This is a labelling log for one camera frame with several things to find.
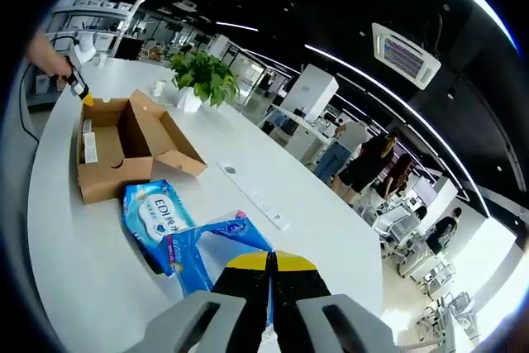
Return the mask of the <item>person's left hand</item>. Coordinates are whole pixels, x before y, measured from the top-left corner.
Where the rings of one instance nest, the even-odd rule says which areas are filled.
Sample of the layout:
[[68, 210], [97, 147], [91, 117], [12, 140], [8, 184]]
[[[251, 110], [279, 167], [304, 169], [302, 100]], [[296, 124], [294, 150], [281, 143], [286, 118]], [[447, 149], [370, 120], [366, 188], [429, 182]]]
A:
[[50, 77], [56, 76], [58, 79], [66, 82], [72, 73], [72, 65], [69, 62], [69, 59], [58, 53], [53, 54], [47, 74]]

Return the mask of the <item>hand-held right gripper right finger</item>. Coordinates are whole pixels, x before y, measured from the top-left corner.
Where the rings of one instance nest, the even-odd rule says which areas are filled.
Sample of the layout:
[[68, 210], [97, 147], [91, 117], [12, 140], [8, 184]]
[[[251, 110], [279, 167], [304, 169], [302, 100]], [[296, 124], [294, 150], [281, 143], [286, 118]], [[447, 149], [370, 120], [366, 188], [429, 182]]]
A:
[[391, 329], [344, 294], [331, 294], [302, 256], [272, 254], [274, 330], [282, 352], [397, 352]]

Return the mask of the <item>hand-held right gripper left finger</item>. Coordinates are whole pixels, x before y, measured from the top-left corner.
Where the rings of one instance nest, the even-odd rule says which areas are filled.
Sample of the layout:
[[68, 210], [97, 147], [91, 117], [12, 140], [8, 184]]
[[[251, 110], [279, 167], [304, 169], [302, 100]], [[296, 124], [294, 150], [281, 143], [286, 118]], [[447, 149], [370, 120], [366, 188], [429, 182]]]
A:
[[198, 290], [149, 322], [130, 352], [256, 352], [269, 302], [268, 253], [236, 257], [211, 291]]

